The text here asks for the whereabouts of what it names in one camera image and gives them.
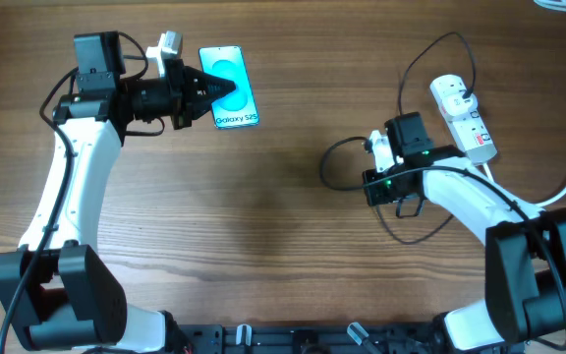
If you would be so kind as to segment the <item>blue Galaxy smartphone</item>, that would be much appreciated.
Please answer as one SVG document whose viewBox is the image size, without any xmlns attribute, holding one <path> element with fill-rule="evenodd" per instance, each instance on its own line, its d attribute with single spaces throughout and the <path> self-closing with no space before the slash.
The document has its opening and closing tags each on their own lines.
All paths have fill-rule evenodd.
<svg viewBox="0 0 566 354">
<path fill-rule="evenodd" d="M 250 77 L 239 45 L 202 47 L 199 51 L 202 70 L 221 80 L 223 92 L 211 105 L 217 129 L 256 126 L 259 114 Z"/>
</svg>

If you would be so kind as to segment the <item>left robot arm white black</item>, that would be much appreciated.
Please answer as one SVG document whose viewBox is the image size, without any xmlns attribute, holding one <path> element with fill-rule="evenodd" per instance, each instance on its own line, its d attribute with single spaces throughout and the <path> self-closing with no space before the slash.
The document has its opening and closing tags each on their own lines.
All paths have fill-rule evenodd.
<svg viewBox="0 0 566 354">
<path fill-rule="evenodd" d="M 39 206 L 16 250 L 0 253 L 5 317 L 0 352 L 14 333 L 28 351 L 190 353 L 194 345 L 165 311 L 130 305 L 97 254 L 97 231 L 109 174 L 131 122 L 188 128 L 235 84 L 189 67 L 173 31 L 141 50 L 155 79 L 128 76 L 120 31 L 78 34 L 77 66 L 40 106 L 55 148 Z"/>
</svg>

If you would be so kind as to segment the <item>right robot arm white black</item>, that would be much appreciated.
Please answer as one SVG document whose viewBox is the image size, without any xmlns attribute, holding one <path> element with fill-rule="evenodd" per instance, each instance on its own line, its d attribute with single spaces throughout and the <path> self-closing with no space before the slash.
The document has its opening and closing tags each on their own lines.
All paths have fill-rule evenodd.
<svg viewBox="0 0 566 354">
<path fill-rule="evenodd" d="M 406 200 L 443 207 L 483 244 L 483 299 L 441 316 L 446 347 L 472 352 L 557 331 L 566 350 L 566 208 L 546 210 L 487 179 L 454 146 L 436 147 L 419 113 L 397 116 L 365 142 L 372 207 Z"/>
</svg>

